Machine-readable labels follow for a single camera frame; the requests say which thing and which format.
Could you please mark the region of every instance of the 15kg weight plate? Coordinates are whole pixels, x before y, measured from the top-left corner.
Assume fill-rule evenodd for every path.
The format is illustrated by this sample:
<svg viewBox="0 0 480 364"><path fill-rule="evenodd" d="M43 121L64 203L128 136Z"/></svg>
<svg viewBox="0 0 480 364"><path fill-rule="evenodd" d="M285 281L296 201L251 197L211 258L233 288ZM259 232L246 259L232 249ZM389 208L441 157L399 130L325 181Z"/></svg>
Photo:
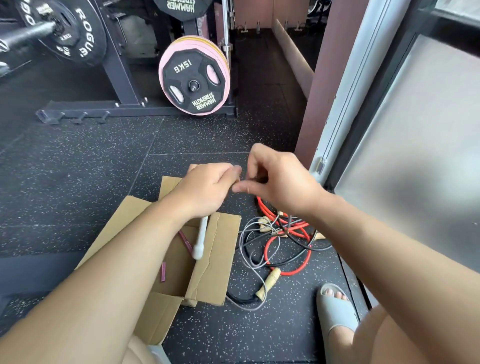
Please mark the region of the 15kg weight plate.
<svg viewBox="0 0 480 364"><path fill-rule="evenodd" d="M181 22L200 18L213 0L154 0L157 7Z"/></svg>
<svg viewBox="0 0 480 364"><path fill-rule="evenodd" d="M107 36L89 0L16 0L16 6L27 26L57 22L59 30L41 40L56 55L88 66L103 60Z"/></svg>
<svg viewBox="0 0 480 364"><path fill-rule="evenodd" d="M230 91L230 72L221 50L199 36L173 42L160 59L160 84L167 98L191 115L222 107Z"/></svg>

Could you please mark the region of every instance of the jump rope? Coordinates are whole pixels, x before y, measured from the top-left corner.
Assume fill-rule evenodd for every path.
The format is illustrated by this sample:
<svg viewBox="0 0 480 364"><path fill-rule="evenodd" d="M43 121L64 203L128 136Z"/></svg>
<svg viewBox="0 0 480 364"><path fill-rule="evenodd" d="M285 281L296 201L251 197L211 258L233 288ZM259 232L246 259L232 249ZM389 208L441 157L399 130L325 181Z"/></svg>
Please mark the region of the jump rope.
<svg viewBox="0 0 480 364"><path fill-rule="evenodd" d="M275 213L272 212L258 196L256 197L256 202L264 216L250 219L245 224L243 230L239 231L239 244L236 249L240 252L243 264L247 267L247 269L252 270L252 272L262 282L262 287L259 291L245 299L236 297L227 291L227 299L235 306L245 311L256 311L264 305L268 291L276 283L279 276L294 276L307 266L312 252L323 252L332 247L331 244L321 248L312 247L312 243L318 239L317 230L315 230L312 235L309 235L305 230L305 228L309 226L307 222L300 218L294 218L293 216L287 215L280 211ZM250 238L253 234L258 233L260 235ZM293 242L302 247L302 250L289 259L274 263L270 260L275 256L280 248L280 245L282 244L281 237L286 237L288 239L287 241ZM261 243L262 240L265 240L266 238L268 238L268 240L263 248L262 257L260 260L257 260L253 257L253 253L249 252L247 246L255 242ZM306 243L299 241L299 239L304 239ZM277 247L269 256L268 249L275 240L277 240ZM298 268L291 271L281 271L280 267L292 263L302 257L304 257L303 262L298 266ZM269 267L271 269L271 273L266 279L263 279L260 273L258 273L258 270L263 267Z"/></svg>

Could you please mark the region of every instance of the person's left hand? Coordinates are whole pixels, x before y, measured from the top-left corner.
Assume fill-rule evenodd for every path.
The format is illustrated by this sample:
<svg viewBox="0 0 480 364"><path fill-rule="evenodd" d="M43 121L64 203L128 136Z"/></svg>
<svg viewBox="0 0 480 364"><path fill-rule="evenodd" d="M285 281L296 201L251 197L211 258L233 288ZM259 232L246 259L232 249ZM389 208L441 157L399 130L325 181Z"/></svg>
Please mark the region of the person's left hand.
<svg viewBox="0 0 480 364"><path fill-rule="evenodd" d="M220 208L240 173L241 167L230 163L191 164L165 198L180 207L187 219L209 216Z"/></svg>

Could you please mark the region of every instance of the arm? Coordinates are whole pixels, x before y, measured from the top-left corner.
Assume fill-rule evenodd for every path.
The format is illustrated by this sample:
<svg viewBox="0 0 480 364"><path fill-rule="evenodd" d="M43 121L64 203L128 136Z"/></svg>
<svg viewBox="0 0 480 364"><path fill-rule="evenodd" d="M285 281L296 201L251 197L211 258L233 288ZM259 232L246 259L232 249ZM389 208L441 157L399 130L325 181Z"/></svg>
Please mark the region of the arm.
<svg viewBox="0 0 480 364"><path fill-rule="evenodd" d="M119 363L168 246L182 225L216 211L241 168L192 165L0 340L5 363Z"/></svg>
<svg viewBox="0 0 480 364"><path fill-rule="evenodd" d="M255 178L268 176L266 184ZM235 192L257 194L322 232L432 363L477 363L480 275L330 194L291 153L252 148Z"/></svg>

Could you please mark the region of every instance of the hand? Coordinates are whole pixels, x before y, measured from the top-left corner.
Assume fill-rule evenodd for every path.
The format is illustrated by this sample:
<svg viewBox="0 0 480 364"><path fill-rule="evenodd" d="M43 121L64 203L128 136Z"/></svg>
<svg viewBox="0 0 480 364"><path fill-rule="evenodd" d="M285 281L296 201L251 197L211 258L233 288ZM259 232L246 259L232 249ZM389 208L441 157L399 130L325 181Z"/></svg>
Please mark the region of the hand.
<svg viewBox="0 0 480 364"><path fill-rule="evenodd" d="M178 206L186 219L209 216L220 208L240 173L241 167L230 163L191 164L165 198Z"/></svg>
<svg viewBox="0 0 480 364"><path fill-rule="evenodd" d="M267 183L258 182L266 177ZM235 183L232 191L255 194L278 210L300 217L311 213L319 195L328 193L293 153L277 152L259 143L248 157L247 180Z"/></svg>

